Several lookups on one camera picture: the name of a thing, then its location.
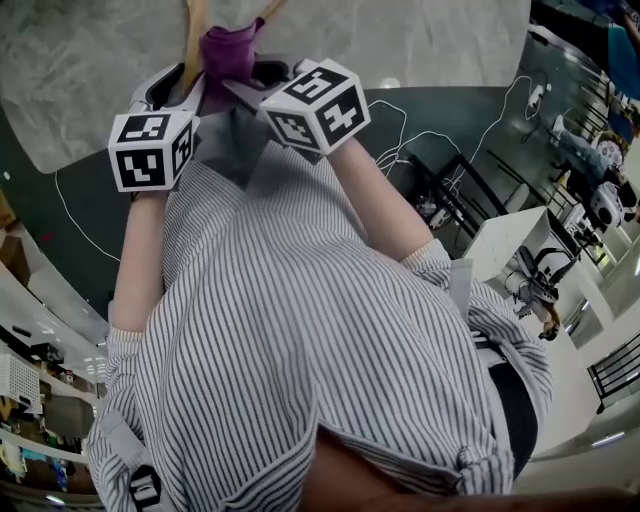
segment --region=purple cloth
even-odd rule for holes
[[[232,78],[246,83],[251,79],[255,64],[253,41],[258,30],[264,25],[257,18],[251,25],[240,30],[212,27],[200,39],[200,53],[204,72],[209,79],[208,93],[218,99],[228,97],[222,80]]]

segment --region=shoe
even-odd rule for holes
[[[562,135],[562,132],[564,132],[564,118],[559,115],[558,117],[556,117],[555,122],[553,123],[553,128],[551,128],[551,133],[553,133],[553,135],[556,138],[560,138],[560,135]]]

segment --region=marbled gray surface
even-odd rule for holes
[[[269,0],[208,0],[210,22],[241,27]],[[0,92],[42,172],[103,149],[133,90],[184,52],[185,0],[4,0]],[[259,51],[332,57],[365,88],[505,86],[522,53],[530,0],[289,0]]]

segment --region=dark green floor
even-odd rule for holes
[[[584,76],[579,67],[567,61],[556,49],[529,40],[521,68],[520,73],[524,70],[525,74],[531,74],[536,83],[544,79],[539,69],[545,69],[554,90],[540,111],[543,126],[522,144],[522,136],[535,124],[523,118],[529,85],[521,81],[509,98],[504,121],[487,136],[483,150],[478,154],[476,168],[503,201],[516,184],[496,170],[494,162],[487,157],[486,149],[502,156],[536,185],[544,184],[551,171],[544,125],[559,112],[583,101],[584,95],[579,83]],[[405,140],[424,130],[445,133],[469,158],[482,133],[499,116],[505,92],[506,89],[500,88],[413,88],[369,91],[367,98],[370,101],[384,99],[407,111],[409,119]],[[373,122],[363,130],[359,139],[372,156],[377,157],[397,143],[402,116],[381,106],[373,107],[371,114]],[[434,170],[455,154],[448,142],[431,136],[412,143],[410,149]],[[2,111],[0,155],[2,172],[7,171],[11,176],[7,181],[0,172],[0,184],[16,213],[71,285],[96,311],[106,316],[117,262],[98,252],[71,223],[56,192],[54,175],[41,174],[33,167]],[[126,194],[119,194],[115,188],[106,151],[62,169],[58,179],[73,217],[100,247],[118,256],[129,198]],[[415,171],[408,166],[397,166],[390,180],[406,193],[415,183]],[[481,200],[481,195],[468,180],[462,191]],[[464,247],[466,241],[463,234],[459,244]]]

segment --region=white cube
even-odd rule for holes
[[[109,158],[118,190],[171,190],[193,156],[199,124],[187,111],[116,116]]]
[[[282,144],[323,155],[371,122],[358,75],[331,59],[267,98],[260,111]]]

